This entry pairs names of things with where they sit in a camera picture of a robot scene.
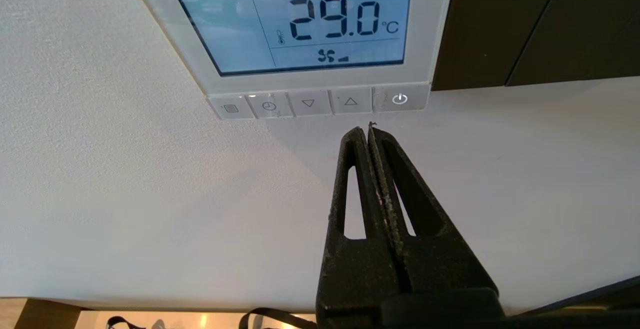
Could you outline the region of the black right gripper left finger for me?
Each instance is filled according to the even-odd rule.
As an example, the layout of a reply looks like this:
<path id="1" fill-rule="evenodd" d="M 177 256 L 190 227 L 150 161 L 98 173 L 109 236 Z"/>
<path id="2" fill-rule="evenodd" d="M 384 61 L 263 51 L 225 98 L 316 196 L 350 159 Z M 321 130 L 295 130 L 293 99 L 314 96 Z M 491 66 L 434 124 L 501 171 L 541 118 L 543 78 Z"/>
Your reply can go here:
<path id="1" fill-rule="evenodd" d="M 380 136 L 375 126 L 355 127 L 340 142 L 315 301 L 319 316 L 375 316 L 380 302 L 402 290 L 393 232 L 400 202 L 393 177 L 384 170 Z M 355 171 L 364 238 L 345 234 L 350 170 Z"/>

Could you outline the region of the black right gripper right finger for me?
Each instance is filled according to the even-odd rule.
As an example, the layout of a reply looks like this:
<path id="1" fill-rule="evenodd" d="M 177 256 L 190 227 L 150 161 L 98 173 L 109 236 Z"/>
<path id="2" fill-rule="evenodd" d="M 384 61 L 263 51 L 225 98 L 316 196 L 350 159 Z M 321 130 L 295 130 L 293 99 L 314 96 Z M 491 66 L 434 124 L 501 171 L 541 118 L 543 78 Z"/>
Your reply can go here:
<path id="1" fill-rule="evenodd" d="M 487 289 L 495 293 L 493 279 L 398 140 L 370 124 L 368 149 L 402 290 Z"/>

